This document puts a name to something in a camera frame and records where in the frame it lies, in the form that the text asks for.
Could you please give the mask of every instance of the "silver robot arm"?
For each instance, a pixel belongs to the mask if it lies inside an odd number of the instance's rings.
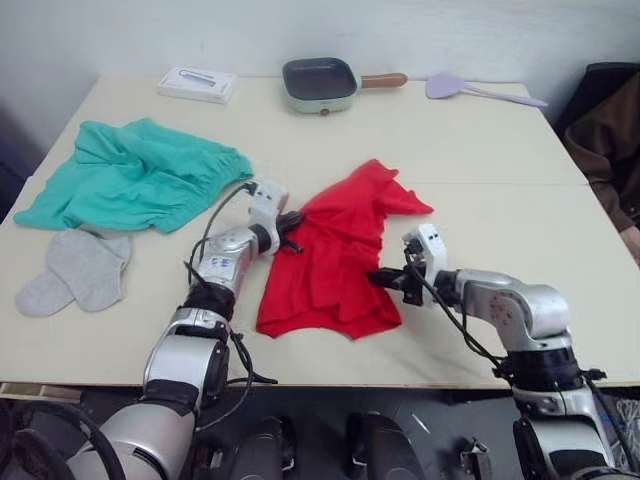
[[[127,480],[175,480],[191,445],[200,411],[225,387],[233,306],[251,262],[278,250],[302,217],[281,215],[287,192],[275,183],[247,184],[250,221],[208,239],[194,268],[189,294],[153,349],[144,394],[102,426]],[[89,444],[68,461],[78,480],[106,479]]]
[[[522,414],[514,437],[525,478],[637,478],[614,468],[592,391],[571,348],[569,307],[560,293],[501,273],[443,270],[446,249],[431,225],[414,229],[404,241],[408,258],[433,282],[441,301],[496,328],[507,351],[496,374],[510,383]],[[404,280],[411,288],[411,279]]]

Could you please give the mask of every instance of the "table surface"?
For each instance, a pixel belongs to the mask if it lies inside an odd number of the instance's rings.
[[[237,147],[259,175],[287,186],[292,209],[369,158],[399,168],[399,181],[435,213],[390,217],[381,265],[400,266],[401,236],[418,223],[434,223],[451,268],[501,271],[554,286],[571,306],[581,365],[606,370],[611,385],[640,383],[640,271],[536,109],[473,95],[430,101],[423,84],[410,83],[392,92],[363,92],[350,110],[322,118],[291,112],[276,79],[241,79],[227,106],[161,97],[154,83],[99,80],[0,227],[0,380],[142,382],[153,345],[184,300],[182,260],[207,215],[169,235],[132,234],[133,258],[118,304],[91,314],[72,304],[43,319],[22,316],[13,297],[42,270],[54,232],[18,227],[11,215],[27,208],[69,157],[82,121],[123,125],[149,116]],[[495,87],[526,93],[518,85]],[[214,229],[244,222],[248,203],[234,199]],[[321,329],[275,340],[257,334],[256,311],[270,263],[262,258],[252,266],[233,319],[246,334],[259,373],[297,385],[506,386],[466,349],[441,312],[403,305],[398,295],[403,325],[355,342]],[[471,325],[489,350],[501,352],[488,324]],[[235,356],[230,370],[231,376],[243,373]]]

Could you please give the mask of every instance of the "red shirt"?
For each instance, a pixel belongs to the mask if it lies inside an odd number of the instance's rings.
[[[388,214],[433,209],[402,188],[397,174],[370,160],[302,208],[305,221],[290,239],[304,252],[276,254],[258,312],[259,332],[277,337],[320,327],[355,340],[402,323],[387,292],[371,285],[366,272],[378,268]]]

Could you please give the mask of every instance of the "brown jacket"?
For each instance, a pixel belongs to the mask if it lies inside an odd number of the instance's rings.
[[[618,231],[640,222],[640,73],[569,126],[564,145]]]

